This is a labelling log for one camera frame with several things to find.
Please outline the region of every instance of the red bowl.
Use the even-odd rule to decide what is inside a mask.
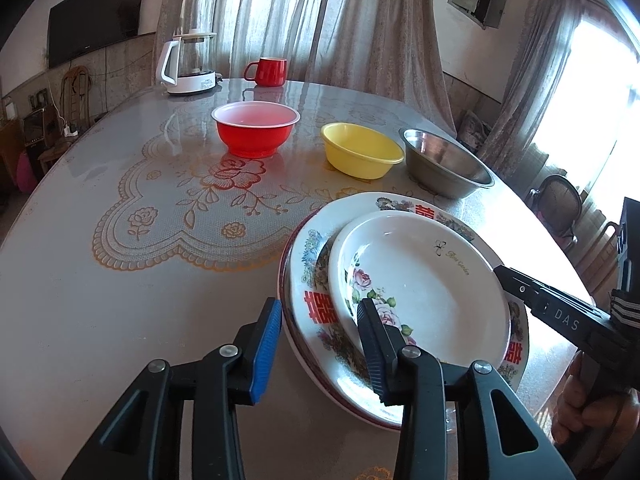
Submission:
[[[211,116],[229,152],[244,158],[273,155],[300,120],[293,108],[266,101],[229,103],[213,110]]]

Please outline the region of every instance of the wall-mounted tv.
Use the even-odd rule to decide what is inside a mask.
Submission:
[[[64,0],[49,11],[49,68],[138,34],[142,0]]]

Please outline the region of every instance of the white glossy table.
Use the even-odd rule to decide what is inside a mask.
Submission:
[[[200,359],[254,321],[275,295],[289,233],[345,194],[386,190],[432,202],[475,229],[507,266],[589,299],[561,250],[499,180],[452,202],[410,181],[404,165],[373,182],[332,171],[322,124],[351,121],[398,141],[399,128],[434,129],[401,103],[297,82],[244,92],[296,108],[302,119],[269,159],[225,156],[210,112],[252,86],[231,80],[190,98],[159,88],[132,97],[47,173],[5,239],[0,426],[36,478],[61,477],[151,359]],[[518,395],[536,412],[574,347],[536,319],[529,326]],[[285,338],[262,402],[240,408],[238,418],[249,480],[390,479],[398,435],[333,405]]]

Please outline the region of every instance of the pink bag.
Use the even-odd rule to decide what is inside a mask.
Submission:
[[[26,152],[22,152],[20,157],[18,157],[18,168],[15,170],[15,179],[18,181],[18,189],[23,193],[31,194],[38,185]]]

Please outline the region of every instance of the yellow bowl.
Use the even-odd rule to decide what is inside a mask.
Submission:
[[[320,136],[329,163],[356,178],[380,178],[404,160],[404,151],[393,140],[358,124],[325,124]]]

